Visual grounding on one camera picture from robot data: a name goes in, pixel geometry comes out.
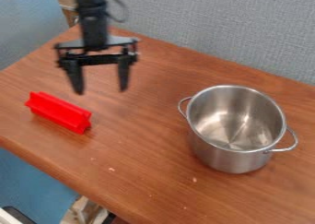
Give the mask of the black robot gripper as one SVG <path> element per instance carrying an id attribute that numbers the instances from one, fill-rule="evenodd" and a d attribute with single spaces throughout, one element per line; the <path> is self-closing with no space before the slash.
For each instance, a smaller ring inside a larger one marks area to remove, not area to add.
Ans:
<path id="1" fill-rule="evenodd" d="M 113 36 L 108 32 L 105 4 L 77 6 L 81 38 L 54 45 L 57 63 L 65 68 L 72 89 L 76 94 L 84 93 L 84 65 L 117 64 L 119 90 L 128 88 L 129 65 L 137 61 L 137 39 Z M 89 52 L 120 47 L 121 52 L 115 54 L 89 55 Z"/>

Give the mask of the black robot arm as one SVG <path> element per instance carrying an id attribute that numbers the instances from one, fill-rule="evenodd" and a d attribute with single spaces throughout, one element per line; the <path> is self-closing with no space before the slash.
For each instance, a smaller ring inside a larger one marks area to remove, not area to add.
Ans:
<path id="1" fill-rule="evenodd" d="M 82 95 L 84 67 L 116 64 L 119 91 L 123 92 L 128 88 L 131 66 L 137 61 L 137 39 L 109 34 L 108 19 L 113 17 L 107 11 L 107 0 L 74 1 L 81 38 L 54 45 L 57 66 L 65 71 L 73 92 Z"/>

